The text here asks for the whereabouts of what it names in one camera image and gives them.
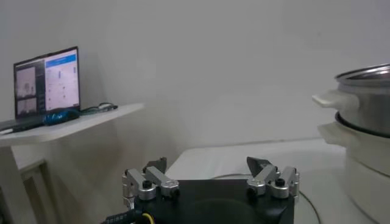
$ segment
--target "white wall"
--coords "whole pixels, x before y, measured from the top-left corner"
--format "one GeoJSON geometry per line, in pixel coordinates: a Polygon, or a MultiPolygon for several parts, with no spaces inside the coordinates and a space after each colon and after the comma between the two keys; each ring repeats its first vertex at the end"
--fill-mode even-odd
{"type": "MultiPolygon", "coordinates": [[[[0,0],[0,100],[12,64],[80,47],[85,107],[146,109],[58,142],[44,155],[65,223],[121,205],[121,172],[203,145],[318,136],[333,111],[312,94],[337,73],[389,62],[386,0],[0,0]]],[[[11,118],[1,107],[0,118],[11,118]]]]}

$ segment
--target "white table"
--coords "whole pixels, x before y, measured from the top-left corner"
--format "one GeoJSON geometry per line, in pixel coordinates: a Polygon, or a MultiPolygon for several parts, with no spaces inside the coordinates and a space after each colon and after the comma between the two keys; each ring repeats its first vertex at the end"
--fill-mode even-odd
{"type": "Polygon", "coordinates": [[[78,131],[99,125],[117,117],[142,109],[141,103],[119,106],[118,109],[81,116],[63,124],[39,127],[19,133],[0,136],[0,187],[10,213],[12,223],[36,223],[29,198],[24,188],[11,146],[36,144],[62,138],[78,131]]]}
{"type": "Polygon", "coordinates": [[[166,175],[176,180],[202,180],[250,173],[247,156],[268,159],[281,169],[285,166],[298,169],[300,190],[314,204],[321,222],[301,197],[294,223],[375,223],[357,208],[343,188],[345,149],[328,145],[323,139],[191,149],[180,155],[166,175]]]}

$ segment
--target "laptop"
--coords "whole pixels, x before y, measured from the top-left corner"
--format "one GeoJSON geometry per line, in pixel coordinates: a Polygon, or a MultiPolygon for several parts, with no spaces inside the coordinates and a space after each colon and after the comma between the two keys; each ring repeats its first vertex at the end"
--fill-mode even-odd
{"type": "Polygon", "coordinates": [[[15,120],[0,122],[0,134],[42,126],[55,110],[80,110],[78,47],[15,63],[13,79],[15,120]]]}

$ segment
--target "screw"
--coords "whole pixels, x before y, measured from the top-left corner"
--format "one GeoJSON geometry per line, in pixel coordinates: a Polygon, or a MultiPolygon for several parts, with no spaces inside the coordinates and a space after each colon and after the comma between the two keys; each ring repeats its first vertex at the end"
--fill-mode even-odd
{"type": "Polygon", "coordinates": [[[279,178],[279,179],[275,180],[275,185],[277,187],[283,187],[285,185],[285,181],[283,179],[279,178]]]}
{"type": "Polygon", "coordinates": [[[150,180],[144,180],[142,182],[142,188],[143,189],[149,189],[152,187],[152,182],[150,180]]]}

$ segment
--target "yellow wire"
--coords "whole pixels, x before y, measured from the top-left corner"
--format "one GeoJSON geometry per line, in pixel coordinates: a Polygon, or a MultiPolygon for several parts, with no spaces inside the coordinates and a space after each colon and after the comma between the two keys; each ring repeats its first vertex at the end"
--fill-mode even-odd
{"type": "Polygon", "coordinates": [[[154,224],[154,219],[153,219],[153,217],[151,215],[149,215],[148,213],[144,213],[144,214],[142,214],[142,216],[146,217],[147,219],[149,219],[149,222],[151,224],[154,224]]]}

